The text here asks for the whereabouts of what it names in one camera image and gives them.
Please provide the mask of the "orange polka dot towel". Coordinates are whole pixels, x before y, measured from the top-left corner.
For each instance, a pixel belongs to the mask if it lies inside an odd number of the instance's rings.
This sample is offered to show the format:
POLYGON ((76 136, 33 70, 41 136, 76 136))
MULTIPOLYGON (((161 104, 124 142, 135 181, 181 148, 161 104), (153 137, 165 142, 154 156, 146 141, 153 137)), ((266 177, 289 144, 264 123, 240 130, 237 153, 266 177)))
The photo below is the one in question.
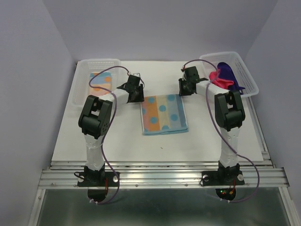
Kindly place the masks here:
POLYGON ((112 77, 111 77, 111 73, 110 72, 103 72, 100 75, 98 75, 96 78, 94 78, 91 82, 91 85, 93 86, 90 87, 89 86, 89 95, 93 95, 93 96, 103 96, 108 94, 109 92, 104 90, 104 89, 100 89, 100 87, 105 88, 107 90, 111 90, 112 88, 112 77))

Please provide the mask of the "blue orange dotted towel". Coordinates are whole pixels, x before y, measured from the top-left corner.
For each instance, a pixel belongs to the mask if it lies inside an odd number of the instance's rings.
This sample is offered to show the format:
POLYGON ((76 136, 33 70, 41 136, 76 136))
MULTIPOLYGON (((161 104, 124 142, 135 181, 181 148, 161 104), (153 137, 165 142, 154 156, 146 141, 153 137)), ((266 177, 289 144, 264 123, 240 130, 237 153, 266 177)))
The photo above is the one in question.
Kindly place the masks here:
POLYGON ((182 98, 178 94, 145 97, 141 103, 143 135, 169 135, 189 131, 182 98))

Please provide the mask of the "purple towel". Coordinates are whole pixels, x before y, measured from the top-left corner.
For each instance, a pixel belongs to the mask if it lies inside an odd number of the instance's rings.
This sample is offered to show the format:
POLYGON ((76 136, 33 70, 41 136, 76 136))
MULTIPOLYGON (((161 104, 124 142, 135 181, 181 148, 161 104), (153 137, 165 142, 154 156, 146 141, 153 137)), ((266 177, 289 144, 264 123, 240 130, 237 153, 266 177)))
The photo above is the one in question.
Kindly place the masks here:
POLYGON ((223 79, 234 81, 234 84, 232 86, 230 86, 230 88, 228 90, 230 90, 230 91, 237 90, 242 95, 243 90, 245 89, 245 87, 239 86, 238 81, 237 81, 237 79, 234 75, 234 72, 233 72, 232 68, 225 62, 220 62, 217 65, 217 68, 219 69, 218 78, 223 78, 223 79))

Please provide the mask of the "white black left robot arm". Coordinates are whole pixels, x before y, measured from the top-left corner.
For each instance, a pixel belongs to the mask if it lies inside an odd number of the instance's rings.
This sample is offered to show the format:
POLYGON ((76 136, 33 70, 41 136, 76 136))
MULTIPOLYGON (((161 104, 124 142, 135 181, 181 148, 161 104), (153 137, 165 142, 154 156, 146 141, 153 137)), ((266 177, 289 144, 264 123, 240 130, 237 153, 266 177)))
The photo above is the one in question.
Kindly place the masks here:
POLYGON ((117 107, 144 101, 143 81, 139 74, 129 75, 126 83, 101 97, 89 95, 79 117, 79 127, 84 134, 87 161, 83 172, 75 172, 79 187, 104 186, 113 173, 105 172, 103 143, 117 107))

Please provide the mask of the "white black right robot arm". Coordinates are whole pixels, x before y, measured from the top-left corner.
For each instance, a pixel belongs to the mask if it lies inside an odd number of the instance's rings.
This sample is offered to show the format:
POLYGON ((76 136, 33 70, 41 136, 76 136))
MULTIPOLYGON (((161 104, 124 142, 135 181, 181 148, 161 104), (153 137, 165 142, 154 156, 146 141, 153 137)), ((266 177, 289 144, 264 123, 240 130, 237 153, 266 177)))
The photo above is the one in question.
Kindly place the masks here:
POLYGON ((179 79, 179 95, 198 94, 206 98, 209 115, 222 139, 221 156, 216 171, 202 171, 202 186, 228 186, 234 183, 244 185, 244 178, 238 161, 238 135, 246 118, 239 91, 229 91, 213 84, 207 78, 200 78, 195 66, 182 68, 179 79))

